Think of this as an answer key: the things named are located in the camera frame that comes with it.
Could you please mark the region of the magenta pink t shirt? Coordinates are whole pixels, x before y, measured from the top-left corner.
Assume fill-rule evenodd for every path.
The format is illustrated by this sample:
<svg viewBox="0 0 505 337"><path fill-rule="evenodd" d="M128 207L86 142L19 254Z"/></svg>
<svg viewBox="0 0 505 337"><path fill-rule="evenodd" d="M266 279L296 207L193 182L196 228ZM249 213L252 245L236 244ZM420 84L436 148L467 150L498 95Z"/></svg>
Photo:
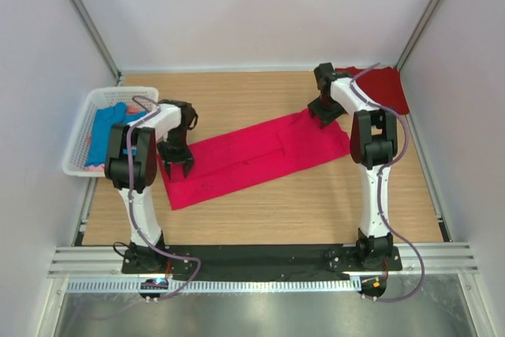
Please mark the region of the magenta pink t shirt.
<svg viewBox="0 0 505 337"><path fill-rule="evenodd" d="M187 176L160 163L170 206L179 210L306 170L350 153L337 122L322 128L308 110L288 114L189 146L195 163Z"/></svg>

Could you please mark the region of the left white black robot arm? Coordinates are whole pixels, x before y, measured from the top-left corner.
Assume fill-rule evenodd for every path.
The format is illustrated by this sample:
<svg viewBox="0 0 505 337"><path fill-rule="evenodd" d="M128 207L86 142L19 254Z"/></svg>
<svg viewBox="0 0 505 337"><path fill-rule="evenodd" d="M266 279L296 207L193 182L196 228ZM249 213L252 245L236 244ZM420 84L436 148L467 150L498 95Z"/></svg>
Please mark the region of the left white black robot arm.
<svg viewBox="0 0 505 337"><path fill-rule="evenodd" d="M157 274L173 258L166 249L163 231L155 215L152 185L158 172L158 161L170 174L180 165L186 178L195 163L186 141L194 129L198 114L191 103L163 99L156 102L135 95L133 102L142 108L151 104L146 114L132 122L111 127L105 161L105 176L119 192L128 213L130 241L125 244L122 272Z"/></svg>

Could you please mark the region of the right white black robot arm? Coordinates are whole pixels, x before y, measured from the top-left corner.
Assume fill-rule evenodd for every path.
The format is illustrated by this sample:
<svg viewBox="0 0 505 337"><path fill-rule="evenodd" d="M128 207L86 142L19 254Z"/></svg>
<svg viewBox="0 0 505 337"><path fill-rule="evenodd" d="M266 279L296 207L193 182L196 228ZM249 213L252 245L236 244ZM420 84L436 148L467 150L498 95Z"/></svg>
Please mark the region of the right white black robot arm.
<svg viewBox="0 0 505 337"><path fill-rule="evenodd" d="M319 96L309 103L311 117L324 128L343 114L353 117L350 155L361 172L362 217L355 260L366 270L380 270L393 253L387 181L398 152L397 118L357 85L357 78L328 63L314 70Z"/></svg>

